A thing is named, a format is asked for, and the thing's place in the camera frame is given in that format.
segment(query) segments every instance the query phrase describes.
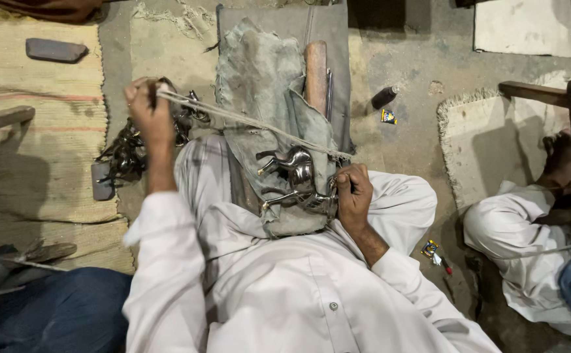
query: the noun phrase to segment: fringed mat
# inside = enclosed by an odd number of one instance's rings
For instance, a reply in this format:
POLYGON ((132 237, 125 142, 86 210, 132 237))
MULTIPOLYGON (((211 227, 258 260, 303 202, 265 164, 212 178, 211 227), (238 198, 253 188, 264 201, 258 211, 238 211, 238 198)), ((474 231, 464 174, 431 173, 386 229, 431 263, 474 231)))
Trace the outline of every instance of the fringed mat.
POLYGON ((92 198, 90 165, 107 129, 103 79, 97 25, 0 12, 0 110, 36 109, 31 123, 0 129, 0 245, 24 250, 37 237, 46 244, 71 242, 77 253, 55 265, 133 273, 117 200, 92 198), (31 60, 26 38, 85 44, 89 54, 75 65, 31 60))
MULTIPOLYGON (((554 72, 532 83, 566 88, 566 74, 554 72)), ((568 126, 568 109, 509 100, 497 91, 483 89, 442 102, 440 144, 457 208, 496 195, 503 180, 533 183, 547 157, 543 137, 568 126)))

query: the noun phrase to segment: gray stone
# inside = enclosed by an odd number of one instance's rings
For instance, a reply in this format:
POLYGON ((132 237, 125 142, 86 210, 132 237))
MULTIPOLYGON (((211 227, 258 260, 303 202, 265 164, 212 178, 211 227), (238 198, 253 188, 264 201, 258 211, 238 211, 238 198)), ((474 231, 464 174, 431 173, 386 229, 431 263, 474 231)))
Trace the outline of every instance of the gray stone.
POLYGON ((40 38, 26 39, 26 55, 31 59, 77 63, 87 52, 87 47, 83 44, 40 38))

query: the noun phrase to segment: rope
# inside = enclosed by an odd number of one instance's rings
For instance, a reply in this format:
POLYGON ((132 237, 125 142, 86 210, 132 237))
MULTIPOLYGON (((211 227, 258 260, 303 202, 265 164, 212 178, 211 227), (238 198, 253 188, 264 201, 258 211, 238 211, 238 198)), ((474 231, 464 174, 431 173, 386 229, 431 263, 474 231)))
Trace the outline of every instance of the rope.
POLYGON ((324 153, 326 155, 335 157, 337 159, 350 160, 353 158, 353 156, 348 154, 348 153, 340 152, 336 149, 326 148, 326 147, 321 146, 319 144, 312 143, 309 141, 305 141, 301 138, 290 135, 285 131, 281 131, 280 129, 277 129, 276 127, 274 127, 270 124, 266 124, 263 121, 259 121, 257 119, 252 119, 250 117, 243 116, 241 114, 230 112, 228 110, 212 106, 210 104, 207 104, 205 102, 201 102, 199 100, 187 99, 187 97, 182 96, 182 95, 177 94, 177 93, 173 93, 173 92, 169 92, 169 91, 157 91, 157 96, 160 98, 170 100, 171 102, 181 104, 184 107, 197 109, 197 110, 200 110, 202 112, 205 112, 205 113, 208 113, 211 115, 215 115, 215 116, 220 116, 220 117, 223 117, 224 119, 231 120, 231 121, 234 121, 236 123, 242 123, 242 124, 246 124, 246 125, 250 125, 250 126, 255 126, 255 127, 260 128, 260 129, 270 130, 276 134, 280 134, 282 136, 285 136, 286 138, 289 138, 290 140, 293 140, 302 146, 305 146, 309 149, 313 149, 314 151, 318 151, 318 152, 324 153))
POLYGON ((516 260, 516 259, 523 259, 523 258, 530 258, 532 256, 538 256, 538 255, 542 255, 542 254, 550 254, 550 253, 557 253, 559 251, 563 251, 563 250, 567 250, 567 249, 571 249, 571 245, 566 245, 563 247, 559 247, 557 249, 551 249, 551 250, 544 250, 544 251, 539 251, 537 253, 531 253, 531 254, 523 254, 523 255, 519 255, 519 256, 513 256, 511 258, 501 258, 501 260, 516 260))

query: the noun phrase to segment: small bottle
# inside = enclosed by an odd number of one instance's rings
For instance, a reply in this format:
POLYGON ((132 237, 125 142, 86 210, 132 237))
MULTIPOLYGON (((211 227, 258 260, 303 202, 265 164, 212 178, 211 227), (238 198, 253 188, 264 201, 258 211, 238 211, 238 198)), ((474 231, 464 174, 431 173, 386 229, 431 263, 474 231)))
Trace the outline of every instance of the small bottle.
POLYGON ((375 97, 371 99, 373 108, 380 109, 386 104, 392 102, 392 100, 399 94, 399 86, 390 86, 382 89, 379 93, 375 94, 375 97))

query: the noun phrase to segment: candy wrapper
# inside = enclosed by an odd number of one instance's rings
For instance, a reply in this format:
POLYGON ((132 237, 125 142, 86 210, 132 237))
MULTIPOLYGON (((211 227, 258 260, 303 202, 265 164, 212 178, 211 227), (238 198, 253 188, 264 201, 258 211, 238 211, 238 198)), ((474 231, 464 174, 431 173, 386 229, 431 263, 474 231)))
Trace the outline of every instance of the candy wrapper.
POLYGON ((395 113, 391 112, 391 110, 382 109, 382 123, 396 125, 397 118, 395 117, 395 113))

